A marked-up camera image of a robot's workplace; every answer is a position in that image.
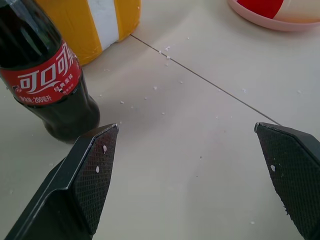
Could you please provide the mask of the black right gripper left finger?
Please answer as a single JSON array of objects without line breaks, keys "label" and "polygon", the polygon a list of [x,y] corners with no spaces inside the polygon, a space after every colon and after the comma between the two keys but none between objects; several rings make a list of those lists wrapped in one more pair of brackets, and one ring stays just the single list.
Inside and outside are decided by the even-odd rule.
[{"label": "black right gripper left finger", "polygon": [[80,136],[46,176],[4,240],[92,240],[108,194],[119,127]]}]

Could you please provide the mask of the cola bottle with red label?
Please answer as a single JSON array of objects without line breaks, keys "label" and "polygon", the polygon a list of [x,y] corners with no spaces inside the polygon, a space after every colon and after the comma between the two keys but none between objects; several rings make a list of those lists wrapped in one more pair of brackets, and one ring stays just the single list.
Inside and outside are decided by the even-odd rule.
[{"label": "cola bottle with red label", "polygon": [[35,0],[0,0],[0,78],[57,140],[100,123],[76,55]]}]

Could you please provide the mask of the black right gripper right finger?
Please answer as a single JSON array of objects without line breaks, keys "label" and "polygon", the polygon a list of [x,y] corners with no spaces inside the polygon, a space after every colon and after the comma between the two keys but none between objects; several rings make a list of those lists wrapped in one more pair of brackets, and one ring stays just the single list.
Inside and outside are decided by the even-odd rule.
[{"label": "black right gripper right finger", "polygon": [[254,131],[287,215],[304,240],[320,240],[320,141],[264,122],[256,123]]}]

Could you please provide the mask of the red and white ball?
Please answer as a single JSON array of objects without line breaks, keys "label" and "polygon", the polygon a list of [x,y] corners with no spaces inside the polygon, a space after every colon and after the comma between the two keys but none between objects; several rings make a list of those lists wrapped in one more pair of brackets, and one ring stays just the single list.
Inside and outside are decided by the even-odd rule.
[{"label": "red and white ball", "polygon": [[288,23],[320,22],[320,0],[237,0],[263,17]]}]

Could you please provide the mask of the yellow container white stripe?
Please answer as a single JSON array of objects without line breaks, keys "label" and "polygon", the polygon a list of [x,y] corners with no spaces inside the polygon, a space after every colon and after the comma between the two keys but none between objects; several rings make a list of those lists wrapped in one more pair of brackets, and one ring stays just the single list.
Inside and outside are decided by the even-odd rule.
[{"label": "yellow container white stripe", "polygon": [[142,0],[35,0],[49,16],[80,65],[91,63],[140,23]]}]

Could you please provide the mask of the pink plastic bowl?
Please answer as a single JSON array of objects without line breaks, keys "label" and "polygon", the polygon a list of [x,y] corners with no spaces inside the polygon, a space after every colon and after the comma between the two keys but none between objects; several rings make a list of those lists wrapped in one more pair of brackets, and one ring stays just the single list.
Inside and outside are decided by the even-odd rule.
[{"label": "pink plastic bowl", "polygon": [[320,28],[320,22],[295,23],[285,22],[261,16],[240,5],[236,0],[227,0],[228,5],[239,16],[258,26],[281,32],[304,32]]}]

